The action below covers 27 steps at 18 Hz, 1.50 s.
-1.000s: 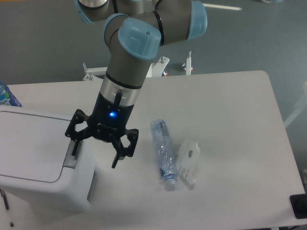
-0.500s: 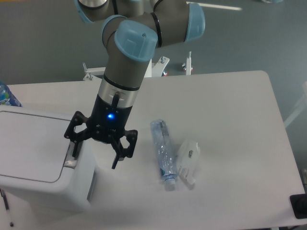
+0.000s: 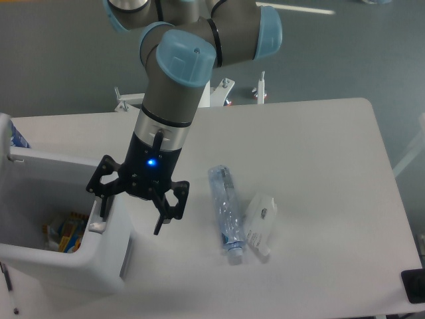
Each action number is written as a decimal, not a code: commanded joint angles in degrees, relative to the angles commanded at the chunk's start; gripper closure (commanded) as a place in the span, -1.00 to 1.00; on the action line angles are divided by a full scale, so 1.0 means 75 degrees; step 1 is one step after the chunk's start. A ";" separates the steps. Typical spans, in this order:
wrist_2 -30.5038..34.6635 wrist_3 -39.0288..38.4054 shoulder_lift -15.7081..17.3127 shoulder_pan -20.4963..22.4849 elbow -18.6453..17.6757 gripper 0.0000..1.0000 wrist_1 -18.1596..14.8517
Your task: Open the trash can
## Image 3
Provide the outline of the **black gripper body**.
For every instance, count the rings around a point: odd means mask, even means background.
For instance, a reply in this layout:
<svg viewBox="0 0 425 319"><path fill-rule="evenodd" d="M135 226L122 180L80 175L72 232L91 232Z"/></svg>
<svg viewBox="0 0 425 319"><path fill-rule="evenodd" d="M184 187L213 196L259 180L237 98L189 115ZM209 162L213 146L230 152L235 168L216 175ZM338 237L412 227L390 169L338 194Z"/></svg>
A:
<svg viewBox="0 0 425 319"><path fill-rule="evenodd" d="M164 150L164 143L164 131L155 133L151 146L135 134L131 137L125 160L118 170L118 193L152 200L152 191L162 198L170 189L176 192L182 188L182 181L171 180L181 150Z"/></svg>

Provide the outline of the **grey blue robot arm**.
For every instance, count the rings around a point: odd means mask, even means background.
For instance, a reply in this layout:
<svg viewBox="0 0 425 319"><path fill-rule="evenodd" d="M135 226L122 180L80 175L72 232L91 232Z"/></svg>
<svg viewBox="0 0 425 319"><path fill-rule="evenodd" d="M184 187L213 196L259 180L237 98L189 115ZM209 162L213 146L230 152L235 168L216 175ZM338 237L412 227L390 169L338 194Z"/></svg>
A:
<svg viewBox="0 0 425 319"><path fill-rule="evenodd" d="M283 41L279 13L255 1L105 1L114 28L141 29L139 59L149 83L125 160L104 156L87 184L107 219L115 195L152 201L158 226L180 220L188 181L171 176L213 70L277 53Z"/></svg>

